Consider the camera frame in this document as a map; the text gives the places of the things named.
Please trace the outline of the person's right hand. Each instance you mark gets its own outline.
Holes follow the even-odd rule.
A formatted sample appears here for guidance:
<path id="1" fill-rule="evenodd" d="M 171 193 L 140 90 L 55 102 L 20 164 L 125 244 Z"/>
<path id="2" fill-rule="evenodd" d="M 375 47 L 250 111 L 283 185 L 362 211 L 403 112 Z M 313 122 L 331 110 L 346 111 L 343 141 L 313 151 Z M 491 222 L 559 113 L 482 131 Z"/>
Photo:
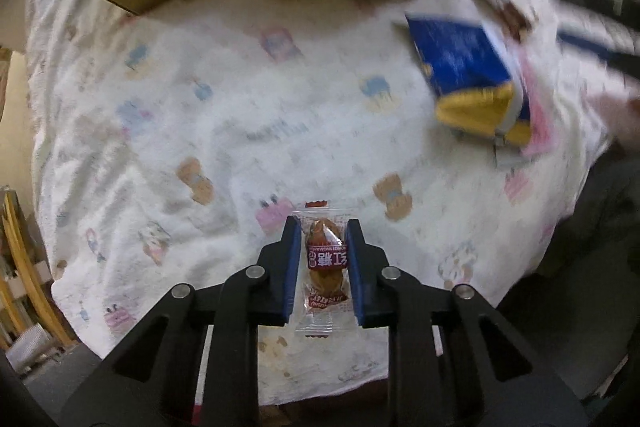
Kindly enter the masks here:
<path id="1" fill-rule="evenodd" d="M 624 150 L 638 153 L 640 147 L 639 91 L 600 92 L 586 95 L 587 104 L 601 119 L 608 134 Z"/>

